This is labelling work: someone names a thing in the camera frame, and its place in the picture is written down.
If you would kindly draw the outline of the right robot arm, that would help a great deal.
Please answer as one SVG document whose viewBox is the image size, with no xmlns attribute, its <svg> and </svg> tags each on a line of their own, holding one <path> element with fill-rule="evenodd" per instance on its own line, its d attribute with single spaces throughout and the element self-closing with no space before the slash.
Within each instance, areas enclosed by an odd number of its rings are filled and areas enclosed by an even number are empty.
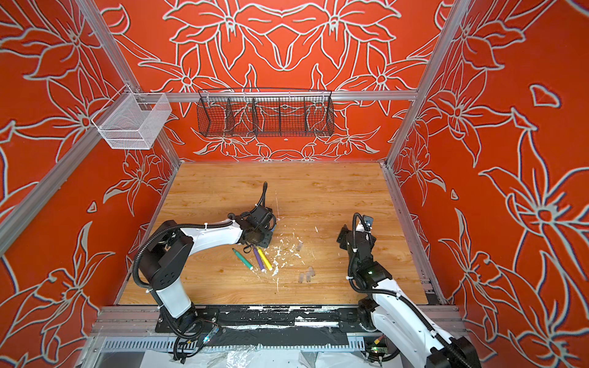
<svg viewBox="0 0 589 368">
<path fill-rule="evenodd" d="M 412 367 L 481 367 L 474 345 L 428 317 L 374 260 L 372 224 L 371 217 L 354 213 L 351 228 L 343 226 L 337 237 L 339 247 L 348 252 L 346 279 L 354 291 L 366 296 L 358 302 L 360 326 L 382 333 L 395 347 L 390 354 L 370 347 L 366 358 L 382 363 L 400 355 Z"/>
</svg>

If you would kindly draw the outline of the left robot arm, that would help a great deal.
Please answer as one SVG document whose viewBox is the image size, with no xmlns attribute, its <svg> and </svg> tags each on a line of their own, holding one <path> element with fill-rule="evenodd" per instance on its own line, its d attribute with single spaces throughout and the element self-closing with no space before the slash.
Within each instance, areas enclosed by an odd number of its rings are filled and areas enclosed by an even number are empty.
<svg viewBox="0 0 589 368">
<path fill-rule="evenodd" d="M 196 264 L 192 259 L 202 259 L 214 248 L 242 246 L 242 251 L 234 253 L 248 270 L 256 267 L 245 257 L 246 253 L 256 255 L 260 268 L 270 269 L 265 256 L 259 254 L 270 246 L 278 222 L 273 209 L 266 204 L 267 191 L 268 184 L 264 183 L 262 194 L 252 209 L 230 213 L 222 222 L 166 221 L 138 248 L 130 274 L 135 285 L 155 300 L 161 319 L 169 324 L 186 324 L 196 318 L 183 273 Z"/>
</svg>

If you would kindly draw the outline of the yellow marker pen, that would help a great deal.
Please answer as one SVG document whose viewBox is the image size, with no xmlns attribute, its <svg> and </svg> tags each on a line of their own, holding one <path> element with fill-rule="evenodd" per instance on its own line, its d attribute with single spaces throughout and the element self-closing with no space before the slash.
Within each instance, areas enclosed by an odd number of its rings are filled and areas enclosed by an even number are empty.
<svg viewBox="0 0 589 368">
<path fill-rule="evenodd" d="M 264 267 L 266 270 L 272 271 L 273 267 L 270 263 L 270 261 L 267 259 L 267 257 L 265 256 L 265 253 L 261 250 L 261 248 L 256 248 L 257 253 L 260 257 L 260 259 L 262 260 Z"/>
</svg>

